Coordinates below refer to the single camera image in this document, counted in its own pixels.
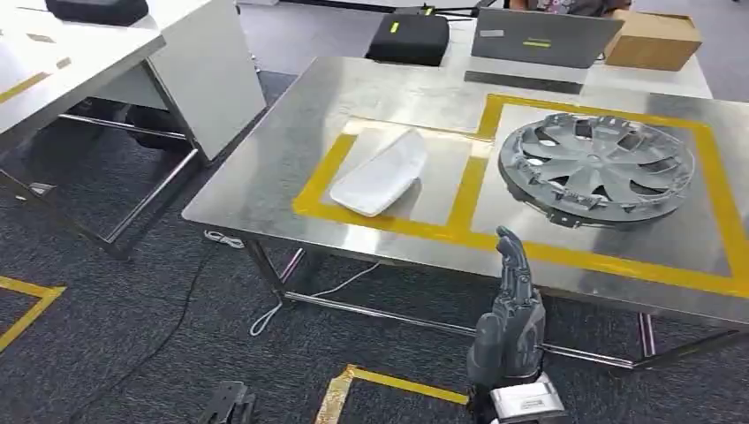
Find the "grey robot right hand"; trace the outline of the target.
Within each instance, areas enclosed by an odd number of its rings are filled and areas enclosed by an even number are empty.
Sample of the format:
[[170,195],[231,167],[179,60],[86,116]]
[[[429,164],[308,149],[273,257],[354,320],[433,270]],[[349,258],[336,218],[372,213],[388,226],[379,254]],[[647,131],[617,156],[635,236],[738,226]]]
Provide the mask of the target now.
[[546,310],[534,287],[529,260],[519,237],[496,229],[502,272],[491,310],[475,326],[467,353],[471,385],[495,389],[535,382],[542,372]]

